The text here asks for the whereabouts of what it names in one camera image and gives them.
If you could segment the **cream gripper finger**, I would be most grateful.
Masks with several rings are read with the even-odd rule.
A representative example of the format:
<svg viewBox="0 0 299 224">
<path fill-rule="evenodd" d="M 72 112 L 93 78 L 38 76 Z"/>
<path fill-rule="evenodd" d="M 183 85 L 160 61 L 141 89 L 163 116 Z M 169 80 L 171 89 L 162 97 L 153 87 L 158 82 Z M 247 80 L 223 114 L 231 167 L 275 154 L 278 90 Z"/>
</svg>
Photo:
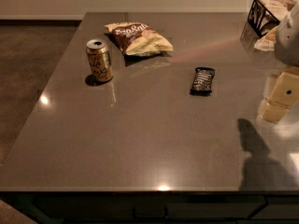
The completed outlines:
<svg viewBox="0 0 299 224">
<path fill-rule="evenodd" d="M 278 123 L 286 116 L 289 110 L 285 105 L 272 103 L 270 100 L 264 99 L 261 104 L 261 118 L 269 122 Z"/>
</svg>

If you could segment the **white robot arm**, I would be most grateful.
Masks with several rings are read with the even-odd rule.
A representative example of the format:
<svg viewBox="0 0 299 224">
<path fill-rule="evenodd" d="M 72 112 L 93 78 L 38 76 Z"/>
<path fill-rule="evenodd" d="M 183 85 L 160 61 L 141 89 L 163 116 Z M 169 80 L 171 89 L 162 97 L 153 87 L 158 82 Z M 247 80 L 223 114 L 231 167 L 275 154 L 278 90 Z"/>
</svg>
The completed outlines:
<svg viewBox="0 0 299 224">
<path fill-rule="evenodd" d="M 276 59 L 288 65 L 279 75 L 272 76 L 274 85 L 259 111 L 262 119 L 279 122 L 299 101 L 299 4 L 259 43 L 262 51 L 274 51 Z"/>
</svg>

